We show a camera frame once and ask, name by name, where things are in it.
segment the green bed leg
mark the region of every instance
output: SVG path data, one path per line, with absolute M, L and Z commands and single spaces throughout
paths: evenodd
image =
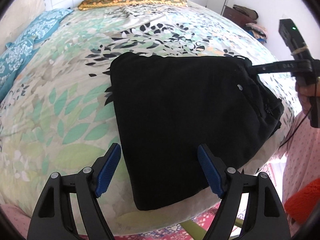
M 181 222 L 180 225 L 183 227 L 184 230 L 194 239 L 194 240 L 202 240 L 205 233 L 207 232 L 197 223 L 193 222 L 192 220 L 187 220 L 185 222 Z M 242 228 L 243 220 L 240 218 L 236 218 L 235 226 Z

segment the red fuzzy object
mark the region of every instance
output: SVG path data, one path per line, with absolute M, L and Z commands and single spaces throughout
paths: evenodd
M 320 178 L 310 182 L 292 195 L 285 203 L 284 210 L 302 225 L 320 200 Z

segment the pink fabric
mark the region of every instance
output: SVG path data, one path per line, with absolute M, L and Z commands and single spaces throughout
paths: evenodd
M 15 206 L 5 204 L 1 205 L 1 208 L 18 232 L 27 239 L 31 219 L 20 208 Z
M 303 112 L 296 116 L 287 138 L 304 117 Z M 306 118 L 290 141 L 278 150 L 278 154 L 287 156 L 282 189 L 282 203 L 284 204 L 293 194 L 313 180 L 320 178 L 320 129 L 311 127 L 310 120 Z M 289 215 L 287 219 L 291 235 L 294 235 L 300 225 Z

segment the bed sheet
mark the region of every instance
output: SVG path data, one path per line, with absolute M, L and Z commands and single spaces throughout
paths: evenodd
M 276 60 L 259 42 L 222 16 L 194 3 L 188 7 L 136 5 L 75 10 L 18 76 L 0 107 L 0 195 L 32 215 L 49 175 L 78 172 L 120 143 L 109 67 L 124 52 L 151 56 L 242 55 L 253 64 Z M 282 126 L 249 163 L 255 174 L 287 135 L 297 105 L 294 80 L 286 73 L 260 76 L 284 104 Z M 76 225 L 84 226 L 72 195 Z M 154 211 L 137 210 L 124 159 L 108 191 L 98 199 L 115 235 L 164 228 L 212 207 L 207 188 Z

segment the blue pillow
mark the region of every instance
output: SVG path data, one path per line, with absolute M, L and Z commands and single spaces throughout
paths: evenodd
M 17 44 L 13 44 L 0 56 L 0 101 L 9 92 L 14 79 L 36 53 L 37 50 L 33 50 L 33 45 L 34 41 L 32 38 L 25 39 Z
M 28 38 L 33 38 L 34 44 L 44 41 L 58 29 L 59 23 L 73 11 L 70 9 L 53 9 L 43 12 L 29 24 L 14 43 Z M 6 46 L 8 48 L 12 46 L 12 43 L 9 42 Z

